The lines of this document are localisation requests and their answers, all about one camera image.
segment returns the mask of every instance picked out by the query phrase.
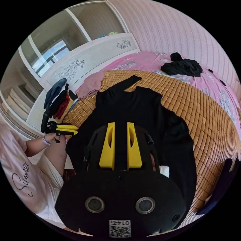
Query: striped wallpaper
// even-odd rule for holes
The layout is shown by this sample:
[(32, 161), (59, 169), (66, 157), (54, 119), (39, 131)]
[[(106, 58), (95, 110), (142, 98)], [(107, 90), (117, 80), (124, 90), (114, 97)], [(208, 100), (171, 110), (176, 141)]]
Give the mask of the striped wallpaper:
[(212, 69), (234, 91), (241, 106), (241, 84), (220, 44), (182, 12), (151, 0), (109, 0), (120, 12), (141, 51), (179, 52)]

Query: bamboo mat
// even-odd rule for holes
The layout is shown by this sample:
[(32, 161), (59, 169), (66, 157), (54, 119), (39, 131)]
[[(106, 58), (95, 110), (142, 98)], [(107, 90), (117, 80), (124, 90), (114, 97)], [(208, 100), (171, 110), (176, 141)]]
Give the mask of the bamboo mat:
[[(224, 109), (212, 98), (197, 88), (170, 77), (143, 71), (106, 71), (101, 91), (132, 75), (142, 77), (126, 91), (135, 86), (151, 88), (163, 95), (161, 104), (181, 116), (188, 124), (194, 141), (194, 156), (197, 167), (197, 187), (190, 211), (179, 228), (201, 216), (195, 212), (204, 205), (218, 179), (227, 158), (236, 158), (241, 142), (234, 123)], [(95, 108), (96, 96), (77, 102), (65, 117), (64, 122), (79, 127)]]

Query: human hand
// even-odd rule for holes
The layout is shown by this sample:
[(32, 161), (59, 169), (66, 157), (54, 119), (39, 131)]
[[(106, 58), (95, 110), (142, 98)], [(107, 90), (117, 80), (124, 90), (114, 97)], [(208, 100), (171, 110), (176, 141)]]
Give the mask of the human hand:
[(54, 139), (59, 140), (60, 136), (57, 136), (56, 133), (48, 133), (45, 135), (45, 140), (51, 143)]

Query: wristwatch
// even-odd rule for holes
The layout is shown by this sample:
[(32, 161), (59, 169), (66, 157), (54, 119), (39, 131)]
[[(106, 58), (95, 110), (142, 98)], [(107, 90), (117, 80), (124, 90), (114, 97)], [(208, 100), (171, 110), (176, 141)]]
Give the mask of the wristwatch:
[(45, 145), (49, 146), (50, 143), (48, 141), (45, 140), (45, 136), (43, 137), (43, 142), (45, 143)]

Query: red cloth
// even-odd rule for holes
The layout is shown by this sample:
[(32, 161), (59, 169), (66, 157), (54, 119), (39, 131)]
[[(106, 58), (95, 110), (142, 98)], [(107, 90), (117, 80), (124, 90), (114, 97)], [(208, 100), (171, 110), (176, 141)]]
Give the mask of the red cloth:
[(56, 118), (60, 119), (61, 118), (61, 116), (63, 115), (63, 113), (66, 109), (66, 107), (69, 104), (69, 101), (70, 101), (70, 96), (69, 96), (69, 93), (67, 92), (67, 95), (66, 95), (66, 98), (65, 98), (64, 102), (59, 106), (57, 113), (53, 116), (54, 119), (56, 119)]

